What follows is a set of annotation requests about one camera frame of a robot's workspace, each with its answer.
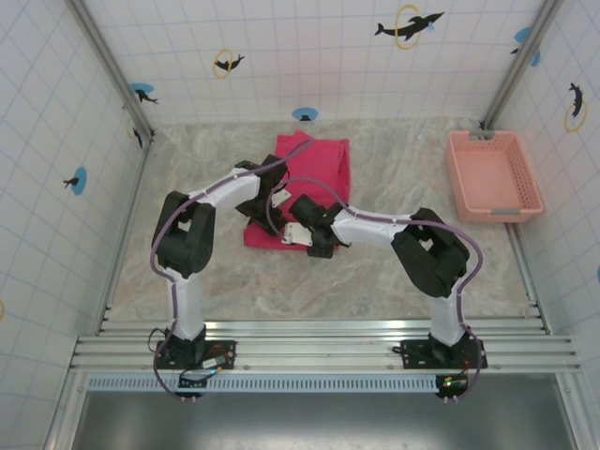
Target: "ventilation grille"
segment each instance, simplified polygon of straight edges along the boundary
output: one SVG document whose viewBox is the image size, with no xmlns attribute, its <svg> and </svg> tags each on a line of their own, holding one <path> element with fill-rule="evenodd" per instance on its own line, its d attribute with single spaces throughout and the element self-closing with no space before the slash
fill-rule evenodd
<svg viewBox="0 0 600 450">
<path fill-rule="evenodd" d="M 171 389 L 177 376 L 165 376 Z M 161 391 L 152 374 L 98 374 L 90 378 L 89 391 Z M 435 375 L 225 375 L 210 379 L 205 388 L 180 392 L 438 392 Z"/>
</svg>

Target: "marble floor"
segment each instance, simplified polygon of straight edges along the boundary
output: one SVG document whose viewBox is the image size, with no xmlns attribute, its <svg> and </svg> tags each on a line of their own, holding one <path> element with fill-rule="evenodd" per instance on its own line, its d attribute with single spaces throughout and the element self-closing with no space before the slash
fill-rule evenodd
<svg viewBox="0 0 600 450">
<path fill-rule="evenodd" d="M 504 226 L 462 224 L 457 219 L 444 150 L 450 131 L 474 125 L 469 119 L 433 118 L 160 129 L 142 180 L 111 320 L 168 319 L 166 283 L 149 265 L 150 243 L 166 194 L 208 186 L 242 159 L 260 163 L 274 151 L 278 134 L 299 128 L 316 138 L 350 140 L 353 206 L 388 214 L 411 214 L 425 206 L 479 242 L 486 260 L 465 291 L 467 316 L 525 315 L 527 297 Z M 207 319 L 428 315 L 425 295 L 414 288 L 392 251 L 354 245 L 340 248 L 333 260 L 319 260 L 299 251 L 247 248 L 242 242 L 246 223 L 235 211 L 217 222 L 213 257 L 202 272 Z"/>
</svg>

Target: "yellow ring sticker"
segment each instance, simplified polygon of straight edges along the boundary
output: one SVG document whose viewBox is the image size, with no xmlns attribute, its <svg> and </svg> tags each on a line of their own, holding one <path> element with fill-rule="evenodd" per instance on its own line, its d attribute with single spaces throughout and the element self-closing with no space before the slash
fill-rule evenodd
<svg viewBox="0 0 600 450">
<path fill-rule="evenodd" d="M 403 7 L 401 7 L 398 11 L 397 11 L 397 15 L 396 15 L 396 27 L 394 28 L 394 36 L 396 37 L 396 46 L 401 49 L 401 50 L 410 50 L 412 49 L 416 44 L 419 43 L 419 39 L 421 38 L 421 32 L 419 31 L 416 35 L 416 40 L 412 45 L 402 45 L 398 39 L 398 21 L 400 19 L 400 14 L 402 14 L 405 10 L 407 9 L 412 9 L 414 12 L 419 12 L 419 8 L 416 7 L 415 5 L 404 5 Z"/>
<path fill-rule="evenodd" d="M 569 108 L 566 110 L 566 113 L 564 115 L 564 129 L 567 133 L 575 133 L 577 130 L 583 127 L 583 124 L 585 124 L 585 119 L 588 118 L 588 103 L 585 100 L 581 100 L 581 104 L 585 108 L 585 112 L 583 113 L 583 119 L 581 119 L 581 123 L 574 128 L 569 127 L 569 114 L 575 109 L 575 105 L 569 106 Z"/>
<path fill-rule="evenodd" d="M 135 138 L 135 136 L 133 135 L 133 122 L 131 122 L 131 117 L 129 117 L 129 119 L 127 120 L 127 135 L 129 136 L 130 139 Z"/>
<path fill-rule="evenodd" d="M 217 62 L 218 62 L 218 59 L 220 58 L 220 56 L 224 53 L 229 54 L 229 65 L 227 67 L 227 72 L 225 72 L 224 75 L 218 75 L 217 74 Z M 232 65 L 233 65 L 233 52 L 230 49 L 223 49 L 217 54 L 217 57 L 215 58 L 215 62 L 213 63 L 213 74 L 217 78 L 222 80 L 223 78 L 226 78 L 230 74 L 230 72 L 232 71 Z"/>
</svg>

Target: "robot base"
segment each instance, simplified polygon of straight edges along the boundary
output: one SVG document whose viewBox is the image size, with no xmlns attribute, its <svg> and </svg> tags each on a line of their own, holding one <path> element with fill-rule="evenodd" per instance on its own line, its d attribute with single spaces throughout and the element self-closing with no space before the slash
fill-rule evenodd
<svg viewBox="0 0 600 450">
<path fill-rule="evenodd" d="M 193 340 L 172 336 L 157 361 L 157 368 L 232 369 L 235 363 L 235 343 L 234 340 L 206 340 L 206 326 Z"/>
<path fill-rule="evenodd" d="M 488 367 L 488 359 L 481 344 L 481 368 Z M 452 347 L 442 344 L 432 335 L 428 339 L 407 339 L 394 348 L 402 356 L 404 368 L 447 368 L 464 369 L 467 364 L 474 368 L 477 364 L 477 343 L 468 334 L 464 334 Z"/>
</svg>

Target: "white tiled wall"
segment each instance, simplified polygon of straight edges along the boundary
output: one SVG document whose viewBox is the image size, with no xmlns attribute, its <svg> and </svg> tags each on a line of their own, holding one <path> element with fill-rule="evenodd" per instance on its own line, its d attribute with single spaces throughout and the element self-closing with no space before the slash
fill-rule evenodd
<svg viewBox="0 0 600 450">
<path fill-rule="evenodd" d="M 518 131 L 529 149 L 546 213 L 521 227 L 527 255 L 554 331 L 575 338 L 592 410 L 600 407 L 600 2 L 565 2 L 541 51 L 499 126 Z M 574 132 L 564 126 L 570 83 L 588 108 Z"/>
<path fill-rule="evenodd" d="M 400 50 L 399 0 L 93 0 L 102 35 L 132 82 L 156 89 L 144 102 L 157 125 L 322 118 L 469 116 L 481 119 L 515 58 L 515 33 L 541 0 L 415 0 L 443 12 L 434 32 Z M 216 56 L 246 59 L 223 79 Z M 229 56 L 219 60 L 228 60 Z"/>
<path fill-rule="evenodd" d="M 63 0 L 2 0 L 0 448 L 44 442 L 93 329 L 142 156 L 121 106 Z M 80 166 L 75 196 L 63 180 Z"/>
</svg>

